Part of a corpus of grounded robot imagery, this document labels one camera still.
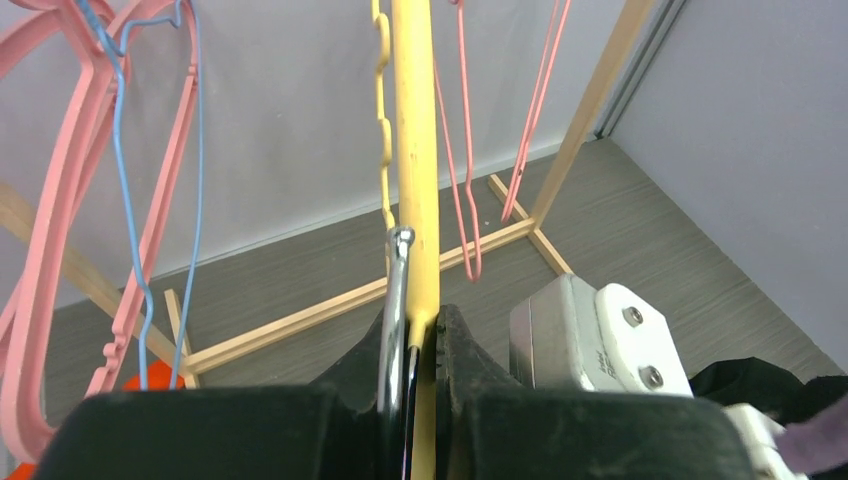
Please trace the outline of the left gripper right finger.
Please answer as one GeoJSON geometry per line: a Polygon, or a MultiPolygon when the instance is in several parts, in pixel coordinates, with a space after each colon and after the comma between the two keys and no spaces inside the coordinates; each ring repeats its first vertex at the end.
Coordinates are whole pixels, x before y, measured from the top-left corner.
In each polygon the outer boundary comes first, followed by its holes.
{"type": "Polygon", "coordinates": [[[752,479],[739,434],[713,403],[521,385],[474,339],[459,308],[435,324],[438,479],[752,479]]]}

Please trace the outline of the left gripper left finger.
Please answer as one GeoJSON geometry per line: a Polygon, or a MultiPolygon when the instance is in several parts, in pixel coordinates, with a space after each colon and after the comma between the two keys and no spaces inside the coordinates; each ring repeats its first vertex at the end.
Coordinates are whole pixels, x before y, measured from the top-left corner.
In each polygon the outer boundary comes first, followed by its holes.
{"type": "Polygon", "coordinates": [[[379,321],[306,384],[84,400],[38,479],[374,479],[379,321]]]}

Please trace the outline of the black garment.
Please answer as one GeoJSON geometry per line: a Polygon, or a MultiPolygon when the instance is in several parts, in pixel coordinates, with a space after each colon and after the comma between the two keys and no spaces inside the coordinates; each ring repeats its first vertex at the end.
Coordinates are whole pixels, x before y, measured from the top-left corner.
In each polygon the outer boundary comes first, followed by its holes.
{"type": "Polygon", "coordinates": [[[689,379],[696,397],[722,406],[750,404],[781,425],[801,423],[847,395],[847,377],[808,381],[765,360],[749,357],[717,361],[689,379]]]}

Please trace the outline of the yellow wooden hanger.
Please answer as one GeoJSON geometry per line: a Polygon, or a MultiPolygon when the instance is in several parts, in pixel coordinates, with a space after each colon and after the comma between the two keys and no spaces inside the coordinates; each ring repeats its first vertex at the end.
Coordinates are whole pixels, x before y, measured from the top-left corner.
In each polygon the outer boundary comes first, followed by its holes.
{"type": "Polygon", "coordinates": [[[411,476],[437,476],[436,323],[440,311],[440,229],[431,9],[427,1],[371,4],[380,36],[375,70],[382,135],[380,182],[387,227],[411,227],[415,242],[406,294],[408,340],[420,350],[411,476]]]}

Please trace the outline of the pink hanger of red garment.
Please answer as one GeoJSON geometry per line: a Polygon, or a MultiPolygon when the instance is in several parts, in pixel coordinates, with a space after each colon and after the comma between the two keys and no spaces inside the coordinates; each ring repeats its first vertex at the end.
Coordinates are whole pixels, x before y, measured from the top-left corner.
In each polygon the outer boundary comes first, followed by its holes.
{"type": "Polygon", "coordinates": [[[504,200],[501,221],[506,224],[512,215],[517,194],[528,160],[529,149],[544,105],[548,84],[556,62],[561,37],[569,16],[572,1],[555,1],[551,12],[543,53],[535,80],[533,94],[528,107],[524,130],[519,142],[510,183],[504,200]]]}

